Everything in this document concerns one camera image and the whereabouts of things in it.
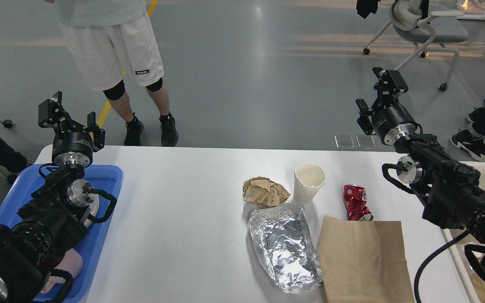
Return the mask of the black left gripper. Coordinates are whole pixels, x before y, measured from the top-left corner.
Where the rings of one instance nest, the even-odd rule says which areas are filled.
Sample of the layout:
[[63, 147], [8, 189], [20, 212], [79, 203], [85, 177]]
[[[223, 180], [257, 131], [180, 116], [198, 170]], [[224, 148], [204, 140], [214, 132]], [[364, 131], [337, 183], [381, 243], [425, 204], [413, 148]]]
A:
[[38, 126], [52, 128], [55, 133], [52, 163], [88, 167], [93, 162], [93, 152], [104, 148], [106, 132], [96, 122], [96, 112], [90, 112], [87, 115], [86, 133], [77, 133], [76, 122], [61, 102], [62, 92], [58, 91], [38, 106]]

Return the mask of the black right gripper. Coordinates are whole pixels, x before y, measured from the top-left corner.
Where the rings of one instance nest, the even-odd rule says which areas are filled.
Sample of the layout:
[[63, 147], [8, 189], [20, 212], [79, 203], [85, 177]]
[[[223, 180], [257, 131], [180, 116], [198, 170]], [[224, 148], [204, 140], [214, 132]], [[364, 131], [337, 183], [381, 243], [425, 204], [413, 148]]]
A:
[[410, 146], [417, 125], [407, 109], [396, 103], [400, 94], [408, 92], [408, 85], [398, 70], [374, 67], [372, 71], [378, 78], [377, 98], [372, 111], [363, 98], [355, 100], [359, 109], [358, 125], [366, 136], [379, 136], [385, 145]]

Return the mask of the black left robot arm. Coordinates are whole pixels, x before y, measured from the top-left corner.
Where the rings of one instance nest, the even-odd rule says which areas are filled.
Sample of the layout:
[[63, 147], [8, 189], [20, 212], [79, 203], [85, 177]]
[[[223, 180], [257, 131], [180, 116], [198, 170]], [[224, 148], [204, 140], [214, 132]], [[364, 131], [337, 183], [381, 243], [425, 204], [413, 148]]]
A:
[[41, 173], [44, 184], [17, 211], [21, 222], [12, 228], [0, 224], [0, 303], [32, 303], [50, 277], [64, 280], [51, 299], [61, 303], [73, 276], [56, 268], [56, 260], [89, 233], [86, 222], [106, 222], [117, 203], [83, 178], [93, 153], [104, 147], [105, 130], [96, 114], [87, 115], [86, 126], [73, 120], [58, 91], [39, 105], [38, 124], [54, 129], [52, 159], [44, 164], [48, 174]]

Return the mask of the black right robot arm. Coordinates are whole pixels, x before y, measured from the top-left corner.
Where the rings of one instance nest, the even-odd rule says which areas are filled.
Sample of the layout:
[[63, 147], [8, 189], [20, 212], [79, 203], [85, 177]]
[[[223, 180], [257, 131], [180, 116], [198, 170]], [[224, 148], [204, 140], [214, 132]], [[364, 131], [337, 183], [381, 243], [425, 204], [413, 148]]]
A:
[[378, 78], [377, 98], [368, 107], [362, 98], [356, 100], [360, 117], [358, 125], [368, 136], [379, 136], [403, 157], [396, 164], [382, 165], [384, 177], [397, 188], [415, 194], [424, 206], [423, 219], [442, 229], [463, 232], [432, 253], [419, 267], [414, 293], [420, 302], [419, 280], [423, 269], [439, 253], [471, 234], [479, 245], [467, 245], [464, 253], [470, 266], [485, 282], [485, 191], [479, 187], [480, 172], [452, 159], [429, 133], [418, 133], [416, 123], [398, 101], [408, 91], [397, 70], [372, 69]]

